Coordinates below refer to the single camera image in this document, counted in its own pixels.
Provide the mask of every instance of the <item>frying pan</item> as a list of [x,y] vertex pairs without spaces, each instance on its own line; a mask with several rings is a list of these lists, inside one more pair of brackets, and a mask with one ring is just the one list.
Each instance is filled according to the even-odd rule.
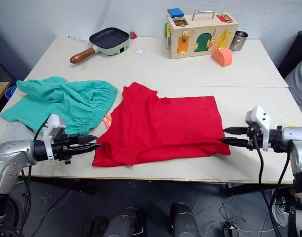
[[109,27],[103,29],[89,38],[93,47],[71,57],[70,63],[78,63],[92,54],[102,52],[106,55],[120,54],[129,46],[129,34]]

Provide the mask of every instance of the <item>metal cup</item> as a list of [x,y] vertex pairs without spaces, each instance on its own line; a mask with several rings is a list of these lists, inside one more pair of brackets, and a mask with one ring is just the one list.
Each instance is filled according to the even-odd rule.
[[231,49],[232,51],[240,51],[248,36],[248,33],[246,33],[245,31],[236,31],[229,49]]

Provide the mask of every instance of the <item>pan handle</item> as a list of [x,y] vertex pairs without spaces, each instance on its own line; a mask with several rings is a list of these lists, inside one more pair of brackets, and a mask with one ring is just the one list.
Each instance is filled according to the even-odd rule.
[[89,49],[83,51],[82,53],[78,53],[78,54],[72,56],[70,58],[70,63],[74,63],[74,64],[78,63],[78,62],[82,61],[83,59],[87,58],[88,56],[91,56],[94,53],[95,53],[94,48],[89,48]]

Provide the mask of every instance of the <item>wooden box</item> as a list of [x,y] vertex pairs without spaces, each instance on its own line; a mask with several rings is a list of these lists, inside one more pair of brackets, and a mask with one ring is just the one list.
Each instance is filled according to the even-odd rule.
[[230,14],[212,11],[168,17],[166,42],[170,56],[193,57],[229,48],[238,25]]

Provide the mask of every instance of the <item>blue block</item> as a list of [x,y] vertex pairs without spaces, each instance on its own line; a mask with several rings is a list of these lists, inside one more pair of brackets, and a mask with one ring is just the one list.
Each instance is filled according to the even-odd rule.
[[184,16],[184,13],[179,8],[167,9],[167,12],[172,18]]

